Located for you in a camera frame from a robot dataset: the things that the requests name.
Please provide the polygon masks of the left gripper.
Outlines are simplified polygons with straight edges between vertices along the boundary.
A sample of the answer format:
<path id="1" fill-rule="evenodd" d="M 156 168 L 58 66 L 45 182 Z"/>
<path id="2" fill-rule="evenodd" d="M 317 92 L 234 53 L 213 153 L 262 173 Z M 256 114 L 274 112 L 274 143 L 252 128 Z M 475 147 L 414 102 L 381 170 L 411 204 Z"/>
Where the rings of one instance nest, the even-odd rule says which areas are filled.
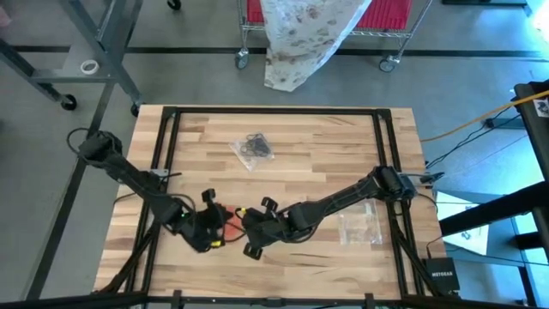
<path id="1" fill-rule="evenodd" d="M 225 244 L 225 225 L 234 217 L 227 208 L 215 203 L 215 198 L 215 189 L 203 191 L 202 201 L 207 208 L 192 215 L 184 214 L 178 225 L 178 234 L 198 253 L 221 248 Z"/>

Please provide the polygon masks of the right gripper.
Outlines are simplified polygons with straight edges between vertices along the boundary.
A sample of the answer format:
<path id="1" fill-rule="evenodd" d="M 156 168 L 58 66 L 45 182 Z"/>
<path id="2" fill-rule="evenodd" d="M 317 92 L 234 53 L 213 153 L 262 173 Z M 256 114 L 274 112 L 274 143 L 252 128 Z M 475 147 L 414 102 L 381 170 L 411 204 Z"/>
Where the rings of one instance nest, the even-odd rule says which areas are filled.
<path id="1" fill-rule="evenodd" d="M 261 205 L 269 212 L 249 208 L 241 220 L 246 231 L 248 243 L 243 254 L 254 260 L 260 260 L 265 246 L 276 241 L 296 243 L 303 237 L 303 212 L 291 209 L 286 213 L 277 212 L 278 203 L 271 197 L 264 197 Z"/>

